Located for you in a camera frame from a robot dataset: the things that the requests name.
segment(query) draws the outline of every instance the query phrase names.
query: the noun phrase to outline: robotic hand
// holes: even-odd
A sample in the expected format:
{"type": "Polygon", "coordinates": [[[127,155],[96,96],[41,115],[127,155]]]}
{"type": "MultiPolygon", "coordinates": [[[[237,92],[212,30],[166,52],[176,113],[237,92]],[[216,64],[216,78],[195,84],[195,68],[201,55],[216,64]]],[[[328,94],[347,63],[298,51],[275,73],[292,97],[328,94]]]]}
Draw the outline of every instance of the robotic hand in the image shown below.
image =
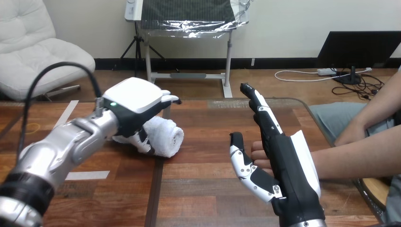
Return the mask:
{"type": "Polygon", "coordinates": [[[239,180],[265,203],[271,202],[281,227],[325,227],[319,180],[302,132],[287,137],[257,90],[241,84],[241,92],[250,98],[274,177],[253,165],[245,154],[242,134],[234,132],[230,156],[239,180]]]}
{"type": "Polygon", "coordinates": [[[103,101],[104,107],[90,116],[58,126],[22,150],[17,165],[0,185],[0,226],[41,227],[54,192],[74,167],[112,136],[138,134],[161,110],[181,103],[169,91],[138,78],[110,88],[103,101]]]}

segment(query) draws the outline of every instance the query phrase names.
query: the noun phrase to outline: wooden table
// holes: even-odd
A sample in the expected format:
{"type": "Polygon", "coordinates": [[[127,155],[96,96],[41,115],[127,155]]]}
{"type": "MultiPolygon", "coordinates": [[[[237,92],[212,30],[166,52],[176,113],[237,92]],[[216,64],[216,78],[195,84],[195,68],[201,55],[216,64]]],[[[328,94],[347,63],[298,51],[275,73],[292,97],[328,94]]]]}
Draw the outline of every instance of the wooden table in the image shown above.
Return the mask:
{"type": "MultiPolygon", "coordinates": [[[[287,135],[302,129],[311,151],[330,147],[302,102],[288,98],[267,101],[287,135]]],[[[271,205],[263,204],[242,186],[230,164],[231,132],[243,133],[248,154],[252,142],[260,140],[247,102],[186,100],[173,105],[171,119],[185,137],[171,159],[147,157],[132,146],[107,142],[73,170],[110,171],[107,178],[66,181],[44,216],[45,226],[277,226],[271,205]]],[[[26,144],[44,138],[67,105],[33,105],[26,144]]],[[[93,107],[78,103],[70,119],[88,115],[93,107]]],[[[21,110],[22,106],[0,103],[1,181],[15,161],[21,110]]],[[[321,182],[321,188],[328,226],[377,223],[351,181],[321,182]]]]}

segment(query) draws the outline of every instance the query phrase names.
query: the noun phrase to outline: white tape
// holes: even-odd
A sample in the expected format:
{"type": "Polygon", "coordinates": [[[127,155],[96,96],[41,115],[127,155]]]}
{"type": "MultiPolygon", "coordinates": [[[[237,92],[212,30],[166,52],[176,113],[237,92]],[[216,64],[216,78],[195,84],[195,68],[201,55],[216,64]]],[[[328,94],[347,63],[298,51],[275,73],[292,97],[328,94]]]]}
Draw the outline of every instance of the white tape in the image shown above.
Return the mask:
{"type": "Polygon", "coordinates": [[[72,111],[74,111],[75,107],[77,106],[79,100],[72,100],[70,102],[70,104],[68,104],[67,108],[65,108],[63,114],[61,115],[61,117],[59,118],[59,120],[57,121],[57,123],[54,125],[53,128],[64,124],[65,122],[67,122],[68,118],[70,117],[72,111]]]}
{"type": "Polygon", "coordinates": [[[106,179],[110,171],[70,172],[66,181],[106,179]]]}

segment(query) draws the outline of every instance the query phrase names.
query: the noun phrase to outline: grey pants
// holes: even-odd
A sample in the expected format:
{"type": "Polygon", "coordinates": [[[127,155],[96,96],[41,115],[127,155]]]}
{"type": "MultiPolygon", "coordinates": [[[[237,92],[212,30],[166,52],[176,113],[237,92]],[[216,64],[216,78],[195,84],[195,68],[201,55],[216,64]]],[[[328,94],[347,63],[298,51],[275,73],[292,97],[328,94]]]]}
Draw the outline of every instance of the grey pants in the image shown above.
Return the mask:
{"type": "MultiPolygon", "coordinates": [[[[348,123],[354,118],[366,104],[362,103],[332,103],[313,105],[310,107],[317,121],[323,127],[322,130],[329,136],[333,143],[348,123]]],[[[366,131],[366,136],[371,136],[386,129],[394,127],[394,119],[382,121],[366,131]]],[[[382,215],[385,223],[401,221],[401,175],[392,178],[389,194],[387,195],[386,211],[382,215]]]]}

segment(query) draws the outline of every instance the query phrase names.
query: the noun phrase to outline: black baseboard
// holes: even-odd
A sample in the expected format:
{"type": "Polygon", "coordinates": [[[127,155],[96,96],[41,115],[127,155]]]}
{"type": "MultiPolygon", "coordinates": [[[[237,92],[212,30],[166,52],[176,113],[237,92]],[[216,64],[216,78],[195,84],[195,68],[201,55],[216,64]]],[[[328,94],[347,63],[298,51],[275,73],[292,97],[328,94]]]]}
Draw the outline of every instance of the black baseboard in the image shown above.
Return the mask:
{"type": "MultiPolygon", "coordinates": [[[[134,70],[135,59],[124,58],[97,58],[97,70],[134,70]]],[[[250,58],[234,58],[231,60],[231,69],[308,69],[316,68],[317,58],[257,58],[251,66],[250,58]]],[[[226,59],[198,58],[198,59],[151,59],[152,70],[224,70],[226,59]]],[[[383,68],[398,68],[401,58],[390,58],[383,68]]],[[[138,61],[138,70],[146,70],[145,60],[138,61]]]]}

